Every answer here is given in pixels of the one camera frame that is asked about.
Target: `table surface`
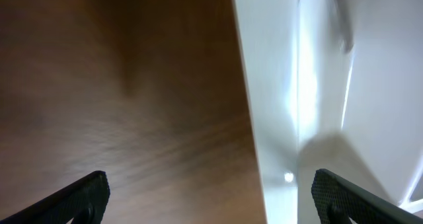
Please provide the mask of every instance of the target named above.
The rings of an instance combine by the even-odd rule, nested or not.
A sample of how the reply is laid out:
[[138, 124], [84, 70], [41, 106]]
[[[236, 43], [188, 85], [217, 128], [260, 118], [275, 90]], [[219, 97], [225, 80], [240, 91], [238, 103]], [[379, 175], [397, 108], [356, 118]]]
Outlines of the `table surface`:
[[0, 0], [0, 219], [94, 171], [103, 223], [265, 223], [231, 0]]

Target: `wood grain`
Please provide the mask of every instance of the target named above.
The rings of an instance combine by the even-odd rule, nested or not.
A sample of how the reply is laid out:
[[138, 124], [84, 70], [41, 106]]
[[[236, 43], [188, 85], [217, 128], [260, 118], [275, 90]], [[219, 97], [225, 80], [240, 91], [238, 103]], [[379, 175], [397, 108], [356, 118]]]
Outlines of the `wood grain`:
[[231, 0], [0, 17], [0, 219], [104, 170], [103, 223], [265, 223]]

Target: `brown wooden surface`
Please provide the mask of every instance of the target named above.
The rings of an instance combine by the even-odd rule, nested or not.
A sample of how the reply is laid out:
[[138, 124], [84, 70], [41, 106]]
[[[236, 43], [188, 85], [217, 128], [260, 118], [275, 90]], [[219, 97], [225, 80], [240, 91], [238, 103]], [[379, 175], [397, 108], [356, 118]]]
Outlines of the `brown wooden surface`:
[[0, 219], [104, 170], [103, 223], [265, 223], [231, 0], [0, 17]]

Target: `wooden floor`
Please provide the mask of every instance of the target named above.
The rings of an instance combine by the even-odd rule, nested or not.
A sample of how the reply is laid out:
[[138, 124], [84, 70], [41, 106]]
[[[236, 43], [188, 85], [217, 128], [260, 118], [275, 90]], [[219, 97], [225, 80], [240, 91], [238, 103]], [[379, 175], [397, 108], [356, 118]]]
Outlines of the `wooden floor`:
[[0, 219], [104, 170], [103, 223], [265, 223], [231, 0], [0, 0]]

